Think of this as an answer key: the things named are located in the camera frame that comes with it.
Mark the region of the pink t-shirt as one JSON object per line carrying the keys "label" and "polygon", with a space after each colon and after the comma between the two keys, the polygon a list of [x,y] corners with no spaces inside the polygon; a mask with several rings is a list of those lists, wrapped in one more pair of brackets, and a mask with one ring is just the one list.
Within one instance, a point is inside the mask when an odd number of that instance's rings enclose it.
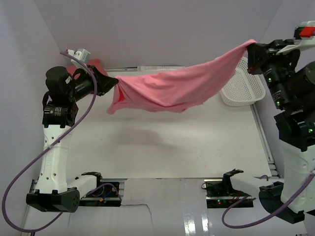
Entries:
{"label": "pink t-shirt", "polygon": [[139,76],[118,76],[107,113],[121,109],[182,113],[202,105],[233,77],[251,39],[222,56],[198,65]]}

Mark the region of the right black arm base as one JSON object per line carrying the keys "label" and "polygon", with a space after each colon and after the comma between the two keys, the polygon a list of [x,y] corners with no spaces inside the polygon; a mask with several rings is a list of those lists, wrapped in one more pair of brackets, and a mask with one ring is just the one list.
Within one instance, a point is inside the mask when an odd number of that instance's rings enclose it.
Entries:
{"label": "right black arm base", "polygon": [[228,193],[221,178],[205,179],[201,184],[201,189],[206,192],[208,209],[226,209],[247,196],[246,193],[237,190]]}

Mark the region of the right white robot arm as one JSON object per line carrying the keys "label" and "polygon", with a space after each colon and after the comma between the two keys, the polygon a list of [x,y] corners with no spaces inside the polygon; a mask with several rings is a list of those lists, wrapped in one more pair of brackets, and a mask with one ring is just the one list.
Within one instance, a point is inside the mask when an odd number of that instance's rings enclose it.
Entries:
{"label": "right white robot arm", "polygon": [[228,196],[243,192],[259,199],[268,218],[295,224],[315,210],[315,64],[296,70],[300,53],[313,48],[313,40],[274,40],[247,47],[248,72],[263,75],[275,106],[274,118],[286,154],[283,182],[268,183],[232,170],[221,186]]}

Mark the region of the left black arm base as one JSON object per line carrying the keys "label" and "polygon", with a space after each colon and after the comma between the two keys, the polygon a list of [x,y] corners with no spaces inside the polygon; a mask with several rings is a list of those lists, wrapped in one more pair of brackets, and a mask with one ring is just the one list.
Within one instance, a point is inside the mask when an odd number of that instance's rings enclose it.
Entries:
{"label": "left black arm base", "polygon": [[111,185],[106,185],[87,195],[79,202],[80,207],[120,207],[121,200]]}

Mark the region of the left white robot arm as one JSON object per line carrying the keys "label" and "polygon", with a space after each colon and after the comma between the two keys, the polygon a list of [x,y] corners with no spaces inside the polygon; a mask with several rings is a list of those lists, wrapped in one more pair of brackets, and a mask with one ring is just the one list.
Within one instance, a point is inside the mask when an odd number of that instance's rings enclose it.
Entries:
{"label": "left white robot arm", "polygon": [[41,169],[33,193],[26,203],[41,212],[75,212],[80,199],[103,193],[101,173],[87,172],[67,183],[66,160],[69,153],[71,128],[77,124],[77,102],[89,94],[103,96],[118,79],[103,75],[95,66],[88,71],[76,69],[70,74],[56,66],[46,72],[48,92],[43,98],[44,149]]}

